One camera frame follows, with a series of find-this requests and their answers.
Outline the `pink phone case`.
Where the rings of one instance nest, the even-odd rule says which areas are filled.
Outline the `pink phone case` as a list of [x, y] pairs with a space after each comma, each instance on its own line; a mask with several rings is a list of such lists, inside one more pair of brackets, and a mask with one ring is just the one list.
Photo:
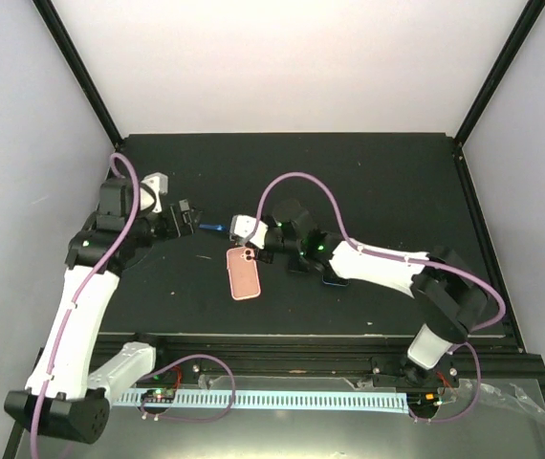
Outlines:
[[255, 251], [235, 247], [226, 253], [230, 294], [233, 300], [253, 299], [261, 294]]

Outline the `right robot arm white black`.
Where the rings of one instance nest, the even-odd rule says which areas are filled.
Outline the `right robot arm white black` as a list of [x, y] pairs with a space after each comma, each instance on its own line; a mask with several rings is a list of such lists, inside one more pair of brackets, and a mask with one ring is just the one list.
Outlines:
[[493, 299], [454, 251], [401, 252], [363, 245], [321, 229], [296, 200], [282, 203], [262, 220], [236, 215], [231, 231], [267, 256], [288, 255], [295, 271], [320, 272], [326, 283], [363, 281], [416, 300], [424, 323], [401, 362], [403, 378], [413, 385], [435, 375], [441, 358], [467, 340]]

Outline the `blue smartphone black screen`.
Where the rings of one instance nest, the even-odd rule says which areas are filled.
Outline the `blue smartphone black screen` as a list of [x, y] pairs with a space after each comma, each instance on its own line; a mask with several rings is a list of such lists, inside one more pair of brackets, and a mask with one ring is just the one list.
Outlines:
[[322, 282], [324, 285], [333, 287], [347, 287], [350, 283], [348, 279], [344, 279], [330, 273], [325, 273], [322, 276]]

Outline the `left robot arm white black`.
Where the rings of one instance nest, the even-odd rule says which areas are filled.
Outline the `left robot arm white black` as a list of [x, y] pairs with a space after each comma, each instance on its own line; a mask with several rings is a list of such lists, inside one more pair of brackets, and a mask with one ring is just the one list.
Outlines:
[[105, 310], [122, 272], [138, 251], [157, 241], [194, 233], [200, 214], [187, 200], [165, 203], [167, 177], [140, 182], [137, 216], [132, 183], [111, 178], [100, 187], [98, 208], [69, 244], [63, 292], [52, 330], [25, 387], [12, 390], [4, 410], [42, 436], [93, 444], [113, 402], [140, 378], [164, 380], [172, 359], [149, 342], [131, 341], [96, 370], [92, 354]]

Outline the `blue phone case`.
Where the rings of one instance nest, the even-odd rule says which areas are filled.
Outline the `blue phone case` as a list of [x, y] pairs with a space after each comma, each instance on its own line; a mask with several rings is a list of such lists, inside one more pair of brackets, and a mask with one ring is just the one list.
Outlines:
[[220, 225], [220, 224], [200, 224], [199, 229], [204, 231], [217, 232], [217, 233], [228, 232], [228, 229], [224, 225]]

